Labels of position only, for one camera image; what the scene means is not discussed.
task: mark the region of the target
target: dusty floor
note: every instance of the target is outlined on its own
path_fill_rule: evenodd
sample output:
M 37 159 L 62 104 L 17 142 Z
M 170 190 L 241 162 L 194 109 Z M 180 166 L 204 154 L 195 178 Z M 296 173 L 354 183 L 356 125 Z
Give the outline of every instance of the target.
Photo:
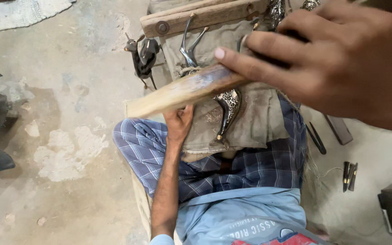
M 0 136 L 17 165 L 0 172 L 0 245 L 148 244 L 130 169 L 112 141 L 123 100 L 148 92 L 123 51 L 124 32 L 139 34 L 146 7 L 82 0 L 31 27 L 0 31 L 0 91 L 22 105 Z M 154 78 L 160 87 L 169 71 L 156 67 Z M 392 183 L 392 132 L 346 120 L 355 140 L 342 147 L 320 113 L 303 113 L 328 150 L 312 148 L 320 173 L 345 160 L 360 164 L 355 192 L 342 193 L 339 170 L 321 179 L 310 220 L 340 244 L 392 244 L 376 197 Z

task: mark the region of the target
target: checkered cloth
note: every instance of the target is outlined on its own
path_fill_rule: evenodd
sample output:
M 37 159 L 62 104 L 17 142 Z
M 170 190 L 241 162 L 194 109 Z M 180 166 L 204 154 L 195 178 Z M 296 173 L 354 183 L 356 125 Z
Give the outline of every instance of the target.
M 219 174 L 219 153 L 193 163 L 179 163 L 179 201 L 212 192 L 248 187 L 300 188 L 307 149 L 302 115 L 278 96 L 290 137 L 267 143 L 267 149 L 244 148 L 232 163 L 229 174 Z M 143 119 L 125 119 L 113 137 L 135 175 L 153 197 L 166 152 L 167 125 Z

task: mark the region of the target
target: wooden block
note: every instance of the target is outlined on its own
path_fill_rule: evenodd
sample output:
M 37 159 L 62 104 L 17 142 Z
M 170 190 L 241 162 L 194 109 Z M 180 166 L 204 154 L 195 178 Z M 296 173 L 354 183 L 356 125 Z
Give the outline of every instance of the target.
M 233 1 L 236 1 L 236 0 L 204 0 L 204 1 L 196 2 L 196 3 L 190 3 L 190 4 L 180 6 L 177 8 L 172 8 L 169 10 L 165 10 L 165 11 L 161 11 L 158 13 L 143 16 L 140 18 L 140 22 L 143 22 L 145 20 L 158 18 L 158 17 L 171 15 L 171 14 L 182 13 L 182 12 L 187 12 L 187 11 L 191 11 L 191 10 L 195 10 L 195 9 L 200 9 L 203 7 L 213 6 L 213 5 L 217 5 L 217 4 L 221 4 L 221 3 L 229 3 L 229 2 L 233 2 Z
M 247 10 L 249 6 L 252 6 L 253 11 L 263 13 L 267 9 L 267 0 L 237 0 L 152 19 L 140 19 L 140 21 L 146 37 L 151 38 L 162 36 L 156 31 L 159 21 L 167 23 L 169 30 L 165 35 L 169 35 L 184 31 L 191 13 L 195 13 L 196 16 L 193 18 L 189 30 L 245 18 L 249 15 Z
M 185 76 L 155 92 L 128 102 L 127 116 L 143 118 L 152 114 L 179 109 L 249 82 L 222 64 L 213 64 L 196 74 Z

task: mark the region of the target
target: engraved deer figurine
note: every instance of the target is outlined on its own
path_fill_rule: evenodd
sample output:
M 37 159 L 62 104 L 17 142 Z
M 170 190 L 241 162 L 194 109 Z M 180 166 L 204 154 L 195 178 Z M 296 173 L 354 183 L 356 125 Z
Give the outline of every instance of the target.
M 155 39 L 145 39 L 142 42 L 142 49 L 139 54 L 139 50 L 137 44 L 145 38 L 145 35 L 141 35 L 137 39 L 129 38 L 128 34 L 125 33 L 128 38 L 128 42 L 126 42 L 126 46 L 124 48 L 125 51 L 131 52 L 132 61 L 134 62 L 135 75 L 140 78 L 140 80 L 145 84 L 145 89 L 148 88 L 144 79 L 151 78 L 152 84 L 154 85 L 155 90 L 157 87 L 155 86 L 154 79 L 152 78 L 152 67 L 156 61 L 156 55 L 160 51 L 160 45 L 158 45 Z

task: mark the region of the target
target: hand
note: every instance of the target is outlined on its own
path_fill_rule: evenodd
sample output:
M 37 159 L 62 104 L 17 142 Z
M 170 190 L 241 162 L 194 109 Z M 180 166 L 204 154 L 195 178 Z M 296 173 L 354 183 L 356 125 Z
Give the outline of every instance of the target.
M 308 43 L 282 35 L 295 30 Z M 226 48 L 215 57 L 253 81 L 264 81 L 325 114 L 392 130 L 392 14 L 345 0 L 297 10 L 279 33 L 254 31 L 246 43 L 291 64 L 289 70 Z
M 192 125 L 193 109 L 193 105 L 187 105 L 185 109 L 163 113 L 167 124 L 167 145 L 172 143 L 182 146 Z

